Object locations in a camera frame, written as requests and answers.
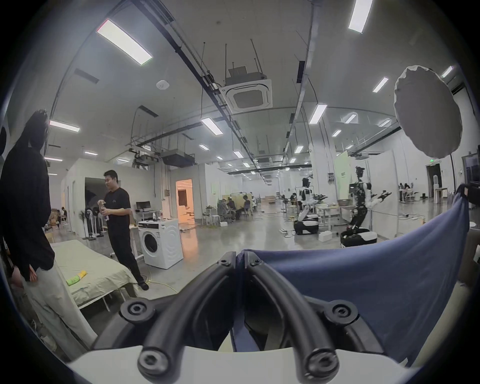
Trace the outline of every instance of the man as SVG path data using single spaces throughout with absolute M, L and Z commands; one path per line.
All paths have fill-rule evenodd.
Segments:
M 229 207 L 230 209 L 235 209 L 235 210 L 237 209 L 237 207 L 235 206 L 235 202 L 232 200 L 231 197 L 228 198 L 228 203 L 227 203 L 227 205 L 228 205 L 228 207 Z
M 48 170 L 40 154 L 47 129 L 47 113 L 34 112 L 8 153 L 0 179 L 0 232 L 38 318 L 73 360 L 86 350 L 70 330 L 87 347 L 96 333 L 73 301 L 42 229 L 51 213 Z
M 235 215 L 235 219 L 236 220 L 240 220 L 240 214 L 244 211 L 248 211 L 250 209 L 250 200 L 248 199 L 248 196 L 247 195 L 244 195 L 243 196 L 243 199 L 245 200 L 243 202 L 243 207 L 240 208 L 240 209 L 237 209 L 237 213 Z
M 115 252 L 118 261 L 126 266 L 132 272 L 138 285 L 146 291 L 148 284 L 145 283 L 140 275 L 137 261 L 130 247 L 130 197 L 126 190 L 120 188 L 118 184 L 118 175 L 114 170 L 103 174 L 108 193 L 105 200 L 98 200 L 100 213 L 106 217 L 108 227 L 108 237 L 110 244 Z

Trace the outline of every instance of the whiteboard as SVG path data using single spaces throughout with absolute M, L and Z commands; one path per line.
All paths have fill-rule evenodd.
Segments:
M 380 236 L 393 239 L 398 231 L 398 180 L 395 156 L 391 150 L 370 156 L 367 159 L 367 166 L 372 193 L 380 195 L 383 190 L 392 193 L 383 202 L 373 207 L 372 230 Z

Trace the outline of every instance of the humanoid robot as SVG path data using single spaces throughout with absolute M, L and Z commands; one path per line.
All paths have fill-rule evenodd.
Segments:
M 355 169 L 358 181 L 350 186 L 354 188 L 356 207 L 353 209 L 353 217 L 347 230 L 341 233 L 340 243 L 342 248 L 374 244 L 377 242 L 378 235 L 376 232 L 362 228 L 360 225 L 364 221 L 369 208 L 373 208 L 382 202 L 385 197 L 392 194 L 384 190 L 380 196 L 372 200 L 372 198 L 376 196 L 375 194 L 372 195 L 372 184 L 365 183 L 361 179 L 365 168 L 356 167 Z
M 313 207 L 326 199 L 327 196 L 313 195 L 308 178 L 302 180 L 302 187 L 303 189 L 299 193 L 302 212 L 298 220 L 293 223 L 293 228 L 297 235 L 315 234 L 318 233 L 318 215 L 313 213 Z

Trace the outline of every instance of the black pants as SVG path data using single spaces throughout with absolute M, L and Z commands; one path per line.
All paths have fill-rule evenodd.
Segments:
M 137 280 L 137 283 L 144 281 L 144 278 L 140 275 L 140 269 L 138 269 L 137 261 L 135 256 L 132 253 L 132 248 L 130 247 L 130 233 L 117 235 L 108 232 L 108 237 L 110 238 L 110 244 L 112 245 L 113 251 L 120 262 L 128 269 L 130 269 L 133 277 Z

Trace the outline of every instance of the ceiling air conditioner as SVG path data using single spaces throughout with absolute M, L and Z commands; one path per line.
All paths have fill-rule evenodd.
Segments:
M 228 70 L 230 77 L 226 85 L 220 88 L 232 114 L 271 108 L 272 80 L 266 79 L 260 72 L 247 73 L 246 67 Z

